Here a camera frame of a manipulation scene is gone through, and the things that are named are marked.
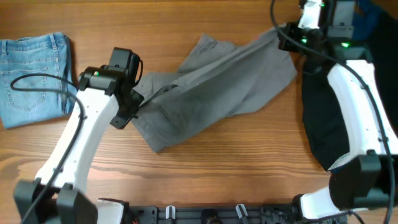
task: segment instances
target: wood grain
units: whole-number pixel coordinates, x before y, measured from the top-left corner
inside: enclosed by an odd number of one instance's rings
[[[104,3],[104,2],[192,2],[192,1],[213,1],[213,0],[0,0],[0,3],[24,3],[24,4],[38,4],[38,3]],[[262,0],[216,0],[216,1],[262,1]]]
[[[73,41],[75,75],[87,66],[107,63],[115,46],[138,53],[145,73],[174,72],[202,33],[243,45],[272,27],[269,4],[0,4],[0,38],[62,31]],[[295,20],[299,13],[296,1],[278,0],[275,14],[280,23]],[[221,120],[159,154],[133,125],[125,130],[109,127],[91,166],[87,194],[92,200],[109,197],[157,206],[289,202],[326,186],[329,177],[310,153],[301,117],[298,78],[257,113]],[[0,129],[0,223],[18,223],[12,190],[19,179],[34,178],[66,122],[61,118]],[[380,223],[383,215],[380,210],[364,218]]]

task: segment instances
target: folded jeans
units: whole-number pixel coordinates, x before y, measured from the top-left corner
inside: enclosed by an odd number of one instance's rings
[[[72,81],[69,38],[62,33],[0,40],[0,117],[5,128],[69,114],[73,101],[56,93],[14,91],[10,83],[21,75],[46,73]],[[76,94],[73,86],[49,77],[19,80],[19,88],[51,88]]]

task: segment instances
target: gray pants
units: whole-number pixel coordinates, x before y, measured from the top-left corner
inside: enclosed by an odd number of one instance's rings
[[[135,90],[146,100],[132,123],[159,152],[219,119],[257,111],[296,75],[278,43],[274,29],[243,47],[203,34],[176,73],[143,76]]]

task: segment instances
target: black cable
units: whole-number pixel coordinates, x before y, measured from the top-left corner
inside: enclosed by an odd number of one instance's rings
[[[140,74],[139,74],[138,81],[136,81],[136,82],[134,83],[134,86],[133,86],[133,87],[135,87],[136,85],[138,85],[138,83],[141,81],[142,72],[144,71],[144,62],[143,62],[142,60],[140,60],[139,62],[141,63],[141,72],[140,72]]]
[[[325,31],[326,28],[328,28],[328,26],[331,25],[331,15],[333,15],[333,10],[335,10],[335,2],[334,0],[328,1],[328,17],[326,19],[326,22],[319,27],[320,30]]]
[[[47,184],[45,185],[45,187],[43,188],[43,190],[40,191],[39,195],[36,197],[36,199],[33,201],[32,205],[29,207],[29,209],[26,211],[25,216],[23,217],[21,223],[25,223],[30,214],[35,210],[35,208],[37,207],[37,205],[40,203],[40,201],[45,197],[45,193],[48,191],[48,189],[51,187],[52,183],[54,182],[55,178],[57,178],[58,174],[60,173],[63,164],[65,163],[66,159],[68,158],[68,155],[77,139],[77,136],[79,135],[79,132],[81,130],[81,127],[83,126],[83,121],[85,118],[85,108],[83,103],[73,94],[67,92],[67,91],[60,91],[60,90],[53,90],[53,89],[46,89],[46,88],[18,88],[15,87],[14,84],[18,81],[21,80],[23,78],[28,78],[28,77],[51,77],[51,78],[56,78],[58,80],[61,80],[62,82],[65,82],[67,84],[70,84],[73,86],[73,83],[64,79],[64,78],[60,78],[57,77],[55,75],[48,75],[48,74],[28,74],[28,75],[22,75],[16,79],[14,79],[11,84],[10,87],[12,90],[15,91],[37,91],[37,92],[42,92],[42,91],[47,91],[47,92],[52,92],[52,93],[58,93],[58,94],[63,94],[69,98],[73,98],[76,103],[79,105],[80,108],[80,114],[79,114],[79,122],[77,124],[76,127],[76,131],[73,134],[73,137],[67,147],[67,149],[65,150],[65,153],[63,154],[62,158],[60,159],[60,162],[58,163],[57,167],[55,168],[50,180],[47,182]]]
[[[282,35],[283,37],[285,37],[287,40],[289,40],[292,44],[296,45],[297,47],[300,47],[301,49],[306,50],[307,52],[311,52],[317,56],[321,56],[325,59],[331,60],[332,62],[335,62],[339,65],[341,65],[342,67],[344,67],[345,69],[347,69],[349,72],[351,72],[354,77],[360,82],[360,84],[363,86],[363,89],[365,90],[365,92],[368,94],[368,97],[371,101],[374,113],[376,115],[376,119],[377,122],[379,123],[379,129],[380,129],[380,133],[381,133],[381,141],[383,142],[384,145],[384,149],[386,150],[386,154],[387,154],[387,161],[388,161],[388,166],[389,166],[389,174],[390,174],[390,197],[389,197],[389,206],[387,209],[387,213],[386,213],[386,217],[384,218],[384,224],[388,224],[389,220],[391,219],[391,215],[392,215],[392,208],[394,206],[394,199],[395,199],[395,188],[396,188],[396,182],[395,182],[395,174],[394,174],[394,165],[392,163],[392,156],[391,156],[391,151],[388,145],[388,138],[386,136],[386,132],[384,130],[384,126],[382,123],[382,119],[381,119],[381,115],[379,112],[379,109],[377,107],[376,101],[373,98],[373,95],[369,89],[369,86],[364,82],[364,80],[348,65],[346,65],[344,62],[340,62],[339,60],[328,56],[326,54],[323,54],[321,52],[317,52],[316,50],[313,50],[307,46],[302,45],[301,43],[295,41],[293,38],[289,37],[287,34],[285,34],[284,32],[282,32],[279,29],[279,26],[275,20],[275,15],[274,15],[274,5],[275,5],[275,0],[272,0],[271,2],[271,8],[270,8],[270,14],[271,14],[271,21],[275,27],[275,29],[278,30],[278,33],[280,35]]]
[[[327,217],[323,217],[323,218],[320,218],[320,219],[307,220],[307,221],[309,221],[310,223],[320,223],[320,222],[322,222],[324,220],[329,220],[329,219],[332,219],[332,218],[339,218],[339,217],[342,217],[342,216],[345,216],[345,215],[350,215],[350,216],[354,215],[356,217],[356,219],[358,219],[360,224],[365,224],[365,222],[363,222],[363,219],[356,212],[354,212],[352,210],[348,210],[347,212],[343,212],[343,213],[336,214],[336,215],[329,215]]]
[[[363,219],[356,212],[350,210],[350,211],[348,211],[348,215],[354,215],[355,218],[359,221],[360,224],[365,224]]]

